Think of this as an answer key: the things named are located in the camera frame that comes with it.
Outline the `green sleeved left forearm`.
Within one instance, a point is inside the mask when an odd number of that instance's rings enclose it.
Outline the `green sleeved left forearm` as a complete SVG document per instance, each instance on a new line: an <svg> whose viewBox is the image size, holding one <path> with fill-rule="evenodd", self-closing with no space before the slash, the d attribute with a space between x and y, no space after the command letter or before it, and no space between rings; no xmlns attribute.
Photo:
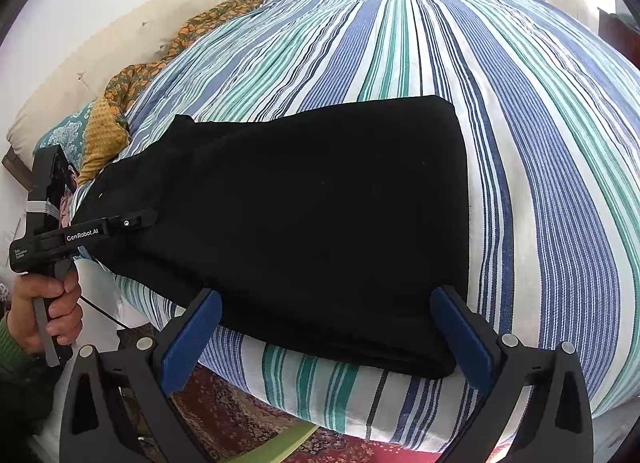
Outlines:
<svg viewBox="0 0 640 463"><path fill-rule="evenodd" d="M9 331L6 317L0 327L0 365L2 384L25 384L32 358L17 344Z"/></svg>

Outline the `person's left hand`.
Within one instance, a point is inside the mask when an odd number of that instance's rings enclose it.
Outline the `person's left hand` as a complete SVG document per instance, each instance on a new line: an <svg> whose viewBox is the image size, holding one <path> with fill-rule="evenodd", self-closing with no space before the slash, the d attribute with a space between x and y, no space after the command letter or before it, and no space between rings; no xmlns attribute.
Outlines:
<svg viewBox="0 0 640 463"><path fill-rule="evenodd" d="M41 298L48 305L44 313L46 337L51 337L61 346L72 345L82 330L80 295L75 268L70 268L63 281L44 275L19 275L14 280L11 309L6 319L9 333L28 355L43 352L42 336L32 303Z"/></svg>

